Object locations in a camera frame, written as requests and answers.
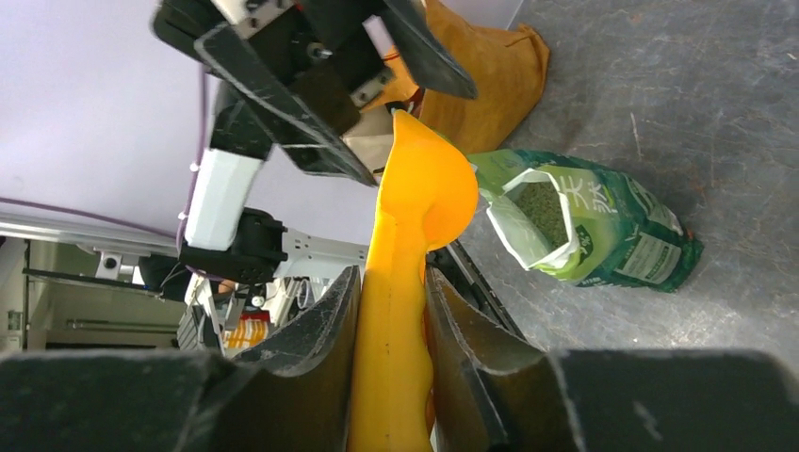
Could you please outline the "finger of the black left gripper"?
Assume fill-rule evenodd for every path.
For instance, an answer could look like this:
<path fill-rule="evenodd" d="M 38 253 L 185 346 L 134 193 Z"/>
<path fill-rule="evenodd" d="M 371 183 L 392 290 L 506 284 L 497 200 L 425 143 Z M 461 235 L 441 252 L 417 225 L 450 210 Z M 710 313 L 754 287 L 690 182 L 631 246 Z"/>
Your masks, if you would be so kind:
<path fill-rule="evenodd" d="M 423 89 L 476 99 L 474 80 L 433 35 L 412 2 L 383 2 L 381 19 L 416 84 Z"/>
<path fill-rule="evenodd" d="M 194 42 L 201 59 L 239 91 L 273 144 L 306 174 L 347 178 L 375 186 L 372 172 L 340 135 L 281 82 L 230 24 L 218 24 Z"/>

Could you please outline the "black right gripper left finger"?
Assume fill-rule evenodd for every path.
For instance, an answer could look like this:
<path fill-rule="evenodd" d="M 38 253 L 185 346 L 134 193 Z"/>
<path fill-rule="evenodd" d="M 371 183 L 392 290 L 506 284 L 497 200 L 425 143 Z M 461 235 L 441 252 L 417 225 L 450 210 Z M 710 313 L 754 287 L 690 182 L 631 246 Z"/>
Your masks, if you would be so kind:
<path fill-rule="evenodd" d="M 349 266 L 314 306 L 235 357 L 257 373 L 235 404 L 232 450 L 344 450 L 360 295 Z"/>

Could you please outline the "green cat litter bag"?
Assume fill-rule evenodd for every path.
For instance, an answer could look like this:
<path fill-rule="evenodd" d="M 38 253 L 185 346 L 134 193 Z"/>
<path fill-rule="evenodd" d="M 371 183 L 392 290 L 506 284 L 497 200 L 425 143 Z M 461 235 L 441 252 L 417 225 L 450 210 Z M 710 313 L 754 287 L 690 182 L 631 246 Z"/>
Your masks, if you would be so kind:
<path fill-rule="evenodd" d="M 468 160 L 498 238 L 525 270 L 577 287 L 671 293 L 698 264 L 700 240 L 623 171 L 531 150 Z"/>

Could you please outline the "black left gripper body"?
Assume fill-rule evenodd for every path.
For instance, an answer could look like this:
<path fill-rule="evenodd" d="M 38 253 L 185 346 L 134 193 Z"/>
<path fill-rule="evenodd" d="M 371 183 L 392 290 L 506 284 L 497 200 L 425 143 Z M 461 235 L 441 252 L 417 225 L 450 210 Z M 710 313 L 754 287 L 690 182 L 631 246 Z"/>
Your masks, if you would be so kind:
<path fill-rule="evenodd" d="M 328 45 L 294 1 L 160 1 L 153 32 L 198 59 L 195 41 L 223 22 L 232 23 L 279 82 L 339 135 L 359 122 L 362 108 L 393 76 L 364 28 Z"/>

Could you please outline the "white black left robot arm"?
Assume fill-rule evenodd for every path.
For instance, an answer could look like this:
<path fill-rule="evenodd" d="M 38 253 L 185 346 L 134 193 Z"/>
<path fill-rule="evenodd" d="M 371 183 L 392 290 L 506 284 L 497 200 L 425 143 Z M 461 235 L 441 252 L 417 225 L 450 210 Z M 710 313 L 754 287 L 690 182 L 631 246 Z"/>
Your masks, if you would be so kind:
<path fill-rule="evenodd" d="M 422 88 L 473 99 L 472 77 L 409 1 L 163 1 L 155 35 L 220 80 L 201 106 L 201 144 L 178 235 L 180 261 L 237 283 L 334 279 L 367 248 L 316 238 L 249 208 L 274 146 L 301 171 L 374 186 L 343 141 L 393 78 L 367 33 L 380 18 Z"/>

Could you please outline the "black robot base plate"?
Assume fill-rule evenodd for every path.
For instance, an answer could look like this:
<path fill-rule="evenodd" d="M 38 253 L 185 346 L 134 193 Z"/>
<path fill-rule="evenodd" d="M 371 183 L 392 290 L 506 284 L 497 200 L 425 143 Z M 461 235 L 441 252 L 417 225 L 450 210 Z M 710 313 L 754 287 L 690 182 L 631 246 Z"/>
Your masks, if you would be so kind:
<path fill-rule="evenodd" d="M 487 315 L 510 334 L 526 340 L 494 289 L 458 240 L 442 249 L 429 252 L 427 264 L 440 270 L 472 307 Z"/>

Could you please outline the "orange plastic litter scoop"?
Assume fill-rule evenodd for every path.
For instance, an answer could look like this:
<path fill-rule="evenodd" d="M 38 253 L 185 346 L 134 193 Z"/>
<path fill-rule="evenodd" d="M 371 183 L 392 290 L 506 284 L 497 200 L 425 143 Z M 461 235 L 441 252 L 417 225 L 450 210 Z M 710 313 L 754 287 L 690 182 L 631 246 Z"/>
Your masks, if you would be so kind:
<path fill-rule="evenodd" d="M 424 272 L 476 210 L 466 157 L 404 111 L 383 172 L 368 247 L 351 383 L 349 451 L 431 450 Z"/>

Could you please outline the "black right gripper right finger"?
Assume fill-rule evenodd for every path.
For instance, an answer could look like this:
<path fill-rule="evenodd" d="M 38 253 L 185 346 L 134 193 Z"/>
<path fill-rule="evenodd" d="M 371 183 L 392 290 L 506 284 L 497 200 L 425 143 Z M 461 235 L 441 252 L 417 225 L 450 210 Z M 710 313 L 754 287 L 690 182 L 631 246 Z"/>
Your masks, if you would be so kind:
<path fill-rule="evenodd" d="M 436 446 L 440 451 L 542 451 L 534 412 L 544 355 L 470 305 L 436 268 L 426 272 Z"/>

